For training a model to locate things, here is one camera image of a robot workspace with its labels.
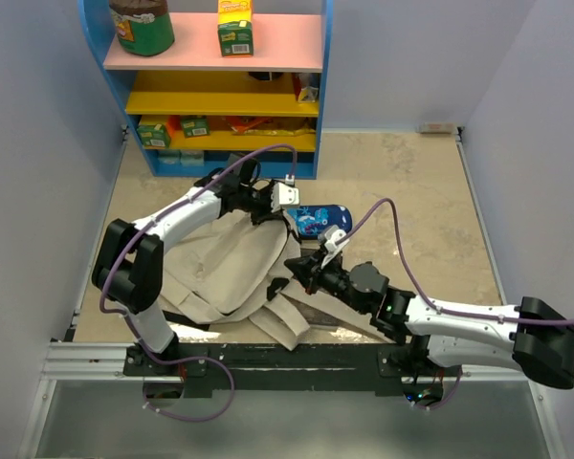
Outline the blue dinosaur pencil case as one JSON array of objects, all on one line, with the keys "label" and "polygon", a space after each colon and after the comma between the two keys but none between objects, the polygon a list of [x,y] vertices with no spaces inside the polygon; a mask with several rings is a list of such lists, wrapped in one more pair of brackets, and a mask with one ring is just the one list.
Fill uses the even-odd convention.
[{"label": "blue dinosaur pencil case", "polygon": [[295,221],[298,236],[303,240],[317,239],[331,226],[345,232],[353,228],[351,213],[344,206],[301,206],[287,209],[287,214]]}]

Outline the cream canvas backpack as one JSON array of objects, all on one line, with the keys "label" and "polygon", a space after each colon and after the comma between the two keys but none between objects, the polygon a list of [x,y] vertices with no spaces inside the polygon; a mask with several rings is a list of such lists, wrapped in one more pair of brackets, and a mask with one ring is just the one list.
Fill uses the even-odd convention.
[{"label": "cream canvas backpack", "polygon": [[327,293],[308,295],[294,280],[284,265],[301,255],[294,226],[288,215],[255,226],[235,211],[197,229],[164,259],[161,306],[197,324],[250,322],[288,350],[311,335],[299,304],[380,339],[367,316]]}]

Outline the dark tale of two cities book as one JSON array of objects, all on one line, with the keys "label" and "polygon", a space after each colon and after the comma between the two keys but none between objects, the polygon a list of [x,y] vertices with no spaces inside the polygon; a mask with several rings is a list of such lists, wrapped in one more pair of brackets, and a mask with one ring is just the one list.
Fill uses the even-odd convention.
[{"label": "dark tale of two cities book", "polygon": [[316,307],[320,301],[320,294],[321,291],[317,292],[315,295],[308,295],[306,297],[307,302],[301,302],[296,299],[291,299],[291,302],[311,327],[336,330],[339,326],[342,326],[342,321]]}]

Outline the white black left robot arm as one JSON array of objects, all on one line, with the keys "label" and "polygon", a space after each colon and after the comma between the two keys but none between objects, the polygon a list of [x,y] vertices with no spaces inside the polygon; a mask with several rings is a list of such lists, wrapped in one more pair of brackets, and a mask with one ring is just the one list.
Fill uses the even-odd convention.
[{"label": "white black left robot arm", "polygon": [[158,375],[172,373],[179,363],[178,338],[158,303],[167,252],[234,210],[250,214],[260,224],[277,219],[281,210],[298,202],[294,173],[256,189],[251,180],[254,170],[251,156],[234,158],[167,207],[134,223],[116,219],[103,235],[92,271],[92,283],[100,290],[99,309],[123,318],[146,352],[146,365]]}]

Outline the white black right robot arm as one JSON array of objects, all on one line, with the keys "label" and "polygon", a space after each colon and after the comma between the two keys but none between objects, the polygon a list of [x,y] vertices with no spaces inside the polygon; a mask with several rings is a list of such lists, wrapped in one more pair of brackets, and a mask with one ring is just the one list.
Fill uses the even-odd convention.
[{"label": "white black right robot arm", "polygon": [[324,290],[404,347],[394,363],[427,376],[461,365],[515,369],[535,383],[568,390],[574,386],[574,325],[541,299],[491,306],[425,300],[390,286],[371,262],[350,270],[339,257],[321,252],[285,263],[309,295]]}]

